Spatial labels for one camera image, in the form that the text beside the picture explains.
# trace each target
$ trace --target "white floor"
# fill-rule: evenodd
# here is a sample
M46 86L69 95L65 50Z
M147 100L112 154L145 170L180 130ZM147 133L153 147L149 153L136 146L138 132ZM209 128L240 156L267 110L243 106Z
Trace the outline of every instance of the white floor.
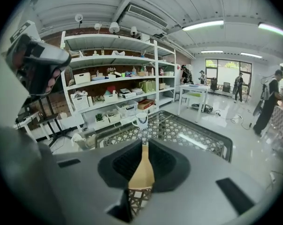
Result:
M209 95L207 104L213 106L214 111L219 110L221 116L218 116L215 112L212 114L202 113L198 124L232 139L232 166L250 175L268 192L280 186L283 181L283 175L279 174L283 173L283 157L279 156L271 147L275 134L272 130L269 130L269 132L263 134L262 138L259 138L252 128L244 129L248 129L251 122L254 125L258 118L254 118L252 115L254 108L248 103L237 102L235 104L231 98L216 95ZM178 101L170 103L163 106L161 110L177 114L178 105ZM194 122L197 111L191 108L187 109L186 105L187 103L183 101L180 117ZM53 154L59 154L76 152L80 149L78 146L72 146L70 139L60 138L51 147L51 150ZM271 171L275 171L273 172L276 179L274 184L271 183Z

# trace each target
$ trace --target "glass window pane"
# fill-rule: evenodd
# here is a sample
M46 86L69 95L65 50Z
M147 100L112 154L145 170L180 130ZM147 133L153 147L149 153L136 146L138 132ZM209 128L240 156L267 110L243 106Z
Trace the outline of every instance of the glass window pane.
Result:
M206 69L206 75L207 75L207 78L213 78L213 77L216 77L216 69L214 68L207 68Z
M230 83L231 89L239 75L239 62L230 60L218 61L217 84Z
M248 74L248 73L243 73L243 76L242 76L242 78L243 78L243 80L244 80L244 83L246 84L246 85L249 85L249 83L250 83L250 77L251 77L251 75L250 74Z
M206 67L217 68L216 59L206 59Z
M251 73L251 64L246 62L240 62L240 70Z

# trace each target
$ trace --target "black chair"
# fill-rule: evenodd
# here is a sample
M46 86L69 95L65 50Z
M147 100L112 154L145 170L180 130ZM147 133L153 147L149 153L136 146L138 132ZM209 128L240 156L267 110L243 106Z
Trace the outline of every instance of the black chair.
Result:
M230 92L230 82L224 82L223 92Z
M218 90L216 77L213 77L213 78L211 79L210 89L213 90L213 92L214 92L215 90Z

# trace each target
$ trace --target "air conditioner vent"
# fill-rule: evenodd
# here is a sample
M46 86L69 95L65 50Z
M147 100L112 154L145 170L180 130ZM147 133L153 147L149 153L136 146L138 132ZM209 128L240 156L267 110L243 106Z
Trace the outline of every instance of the air conditioner vent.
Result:
M137 7L135 5L130 5L128 12L131 12L131 13L137 14L139 16L142 16L144 18L150 19L151 21L159 24L160 26L163 26L164 28L166 28L168 26L168 24L164 20L160 19L159 17L157 17L153 13L150 13L150 12L148 12L148 11L146 11L146 10L140 8L140 7Z

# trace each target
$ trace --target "fluorescent light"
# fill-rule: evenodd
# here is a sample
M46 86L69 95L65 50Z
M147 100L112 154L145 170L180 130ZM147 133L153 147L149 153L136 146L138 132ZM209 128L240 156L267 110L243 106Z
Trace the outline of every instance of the fluorescent light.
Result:
M191 26L185 27L182 30L183 31L189 31L189 30L193 30L193 29L197 29L197 28L217 26L217 25L223 25L223 24L224 24L223 20L212 21L212 22L203 22L203 23L199 23L199 24L196 24L196 25L191 25Z
M201 53L222 53L222 50L201 51Z
M182 138L185 139L185 140L188 140L189 142L193 143L194 145L196 145L196 146L198 146L198 147L200 147L200 148L202 148L202 149L204 149L204 150L207 149L207 145L204 145L204 144L202 144L202 143L200 143L200 142L197 142L196 140L190 138L189 136L186 136L186 135L184 135L184 134L182 134L182 133L179 133L178 136L179 136L179 137L182 137Z
M241 52L240 55L254 57L254 58L262 58L261 56L250 54L250 53L245 53L245 52Z
M265 30L268 30L268 31L271 31L271 32L275 32L275 33L278 33L278 34L283 36L283 30L282 29L276 28L276 27L271 26L271 25L267 25L265 23L260 23L258 25L258 28L265 29Z

